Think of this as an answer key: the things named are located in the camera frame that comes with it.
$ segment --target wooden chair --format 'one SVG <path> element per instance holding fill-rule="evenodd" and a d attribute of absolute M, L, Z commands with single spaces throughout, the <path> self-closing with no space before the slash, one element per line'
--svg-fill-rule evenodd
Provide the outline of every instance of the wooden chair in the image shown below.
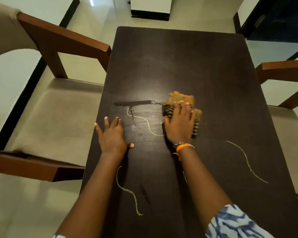
<path fill-rule="evenodd" d="M 103 85 L 67 78 L 58 52 L 96 58 L 107 71 L 109 45 L 0 4 L 0 55 L 38 50 L 56 77 L 14 140 L 0 173 L 38 180 L 82 179 Z"/>
<path fill-rule="evenodd" d="M 260 83 L 268 79 L 298 82 L 298 60 L 266 62 L 256 68 Z M 268 106 L 284 153 L 287 167 L 298 194 L 298 91 L 278 107 Z"/>

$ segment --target orange wristband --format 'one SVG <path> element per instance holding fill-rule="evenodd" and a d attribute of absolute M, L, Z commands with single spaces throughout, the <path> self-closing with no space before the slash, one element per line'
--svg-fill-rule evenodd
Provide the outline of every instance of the orange wristband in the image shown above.
<path fill-rule="evenodd" d="M 179 157 L 179 161 L 181 160 L 180 159 L 180 156 L 179 156 L 179 150 L 180 149 L 182 149 L 182 148 L 184 148 L 184 147 L 187 147 L 187 146 L 190 146 L 190 147 L 192 147 L 192 148 L 195 148 L 193 145 L 191 145 L 191 144 L 180 144 L 178 147 L 177 147 L 177 149 L 176 149 L 176 153 L 173 153 L 174 155 L 177 155 L 178 157 Z"/>

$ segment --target dark brown table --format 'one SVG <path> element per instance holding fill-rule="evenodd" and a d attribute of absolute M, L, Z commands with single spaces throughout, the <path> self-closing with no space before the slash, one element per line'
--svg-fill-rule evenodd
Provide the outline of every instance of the dark brown table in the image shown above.
<path fill-rule="evenodd" d="M 204 237 L 182 169 L 162 136 L 161 103 L 194 95 L 203 118 L 196 151 L 231 200 L 276 238 L 298 237 L 298 200 L 244 38 L 239 34 L 117 29 L 97 123 L 119 116 L 135 143 L 113 185 L 103 237 Z M 245 156 L 247 154 L 252 170 Z M 82 189 L 101 155 L 94 132 Z"/>

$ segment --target forearm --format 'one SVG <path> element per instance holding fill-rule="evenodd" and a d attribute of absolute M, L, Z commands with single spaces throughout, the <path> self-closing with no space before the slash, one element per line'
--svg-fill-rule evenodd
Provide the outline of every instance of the forearm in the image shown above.
<path fill-rule="evenodd" d="M 232 202 L 193 148 L 184 147 L 179 155 L 200 222 L 206 230 L 217 212 Z"/>
<path fill-rule="evenodd" d="M 66 237 L 100 237 L 119 163 L 102 154 L 94 173 L 56 232 Z"/>

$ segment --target person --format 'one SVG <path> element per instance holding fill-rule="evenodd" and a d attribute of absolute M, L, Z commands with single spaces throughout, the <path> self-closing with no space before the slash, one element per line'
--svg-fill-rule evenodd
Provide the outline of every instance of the person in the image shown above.
<path fill-rule="evenodd" d="M 168 117 L 164 119 L 167 138 L 174 145 L 190 144 L 196 113 L 191 111 L 189 103 L 176 102 L 174 106 L 171 121 Z M 101 237 L 116 171 L 127 148 L 134 147 L 125 141 L 119 117 L 111 124 L 105 117 L 104 124 L 103 132 L 95 123 L 102 150 L 99 162 L 54 237 Z M 233 204 L 193 147 L 185 145 L 178 154 L 207 237 L 273 237 Z"/>

